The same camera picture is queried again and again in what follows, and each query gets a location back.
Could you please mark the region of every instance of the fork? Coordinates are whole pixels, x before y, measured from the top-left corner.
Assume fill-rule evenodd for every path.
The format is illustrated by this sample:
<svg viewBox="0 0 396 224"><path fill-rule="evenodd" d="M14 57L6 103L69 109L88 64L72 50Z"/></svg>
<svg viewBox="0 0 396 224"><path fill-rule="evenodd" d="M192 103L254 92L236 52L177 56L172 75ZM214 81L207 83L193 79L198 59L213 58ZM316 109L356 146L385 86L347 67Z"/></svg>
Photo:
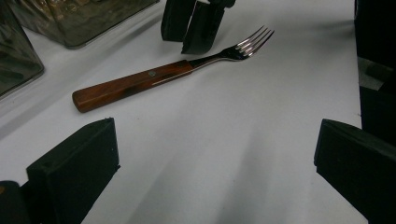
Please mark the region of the fork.
<svg viewBox="0 0 396 224"><path fill-rule="evenodd" d="M121 77L102 84L73 92L73 102L79 112L85 113L122 98L159 86L191 74L193 71L218 61L244 61L255 54L274 34L262 26L242 42L224 49L220 53L192 61L179 61L144 72Z"/></svg>

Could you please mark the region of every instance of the white surface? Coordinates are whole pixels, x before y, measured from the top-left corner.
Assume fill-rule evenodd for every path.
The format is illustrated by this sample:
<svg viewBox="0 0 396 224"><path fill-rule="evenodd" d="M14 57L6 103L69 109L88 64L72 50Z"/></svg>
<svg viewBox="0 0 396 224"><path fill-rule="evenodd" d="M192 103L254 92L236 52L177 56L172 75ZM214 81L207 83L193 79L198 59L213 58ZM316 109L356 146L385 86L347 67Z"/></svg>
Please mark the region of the white surface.
<svg viewBox="0 0 396 224"><path fill-rule="evenodd" d="M73 91L198 58L162 41L163 5L83 49L27 32L47 70L0 102L0 179L113 117L121 168L83 223L367 223L313 163L322 119L361 126L353 1L236 1L208 55L275 29L253 58L78 113Z"/></svg>

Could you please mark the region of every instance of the glass jar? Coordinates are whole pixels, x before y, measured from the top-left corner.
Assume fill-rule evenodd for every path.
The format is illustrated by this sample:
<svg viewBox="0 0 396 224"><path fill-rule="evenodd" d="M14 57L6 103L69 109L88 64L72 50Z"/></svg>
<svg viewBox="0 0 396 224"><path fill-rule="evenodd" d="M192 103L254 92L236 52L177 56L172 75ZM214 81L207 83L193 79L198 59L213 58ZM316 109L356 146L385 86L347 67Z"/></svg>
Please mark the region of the glass jar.
<svg viewBox="0 0 396 224"><path fill-rule="evenodd" d="M8 0L22 26L67 48L83 47L159 0Z"/></svg>
<svg viewBox="0 0 396 224"><path fill-rule="evenodd" d="M43 72L28 37L5 0L0 0L0 97Z"/></svg>

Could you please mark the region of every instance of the black clamp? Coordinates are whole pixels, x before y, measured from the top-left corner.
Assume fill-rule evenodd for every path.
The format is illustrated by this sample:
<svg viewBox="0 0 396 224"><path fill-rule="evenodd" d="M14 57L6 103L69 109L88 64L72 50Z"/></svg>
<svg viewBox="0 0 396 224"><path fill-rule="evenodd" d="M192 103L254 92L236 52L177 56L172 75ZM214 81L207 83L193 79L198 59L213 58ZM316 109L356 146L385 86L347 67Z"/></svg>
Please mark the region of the black clamp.
<svg viewBox="0 0 396 224"><path fill-rule="evenodd" d="M168 0L163 14L163 40L183 42L181 53L204 54L213 45L224 8L235 0Z"/></svg>

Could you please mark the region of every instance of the fork handle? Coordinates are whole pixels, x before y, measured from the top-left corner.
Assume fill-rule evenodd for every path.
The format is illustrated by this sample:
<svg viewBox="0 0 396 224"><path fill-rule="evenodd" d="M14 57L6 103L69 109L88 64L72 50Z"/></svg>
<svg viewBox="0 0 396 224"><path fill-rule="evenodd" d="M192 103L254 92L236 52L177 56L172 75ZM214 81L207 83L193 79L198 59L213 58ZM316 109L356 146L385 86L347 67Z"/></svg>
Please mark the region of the fork handle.
<svg viewBox="0 0 396 224"><path fill-rule="evenodd" d="M75 91L72 95L73 102L79 112L85 113L176 78L189 75L192 70L192 66L186 60L169 63L161 67Z"/></svg>

